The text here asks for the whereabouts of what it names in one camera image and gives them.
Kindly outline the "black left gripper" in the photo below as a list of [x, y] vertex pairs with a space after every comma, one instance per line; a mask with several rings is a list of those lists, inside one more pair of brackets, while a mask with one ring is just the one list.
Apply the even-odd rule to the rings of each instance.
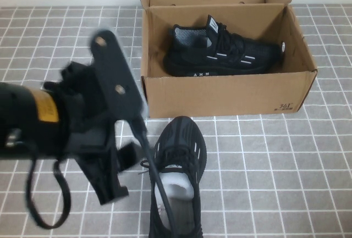
[[41, 90], [41, 121], [47, 123], [41, 136], [42, 159], [78, 160], [100, 205], [129, 195], [118, 173], [144, 158], [144, 150], [129, 142], [117, 150], [115, 123], [100, 76], [93, 65], [69, 63], [60, 82], [45, 82]]

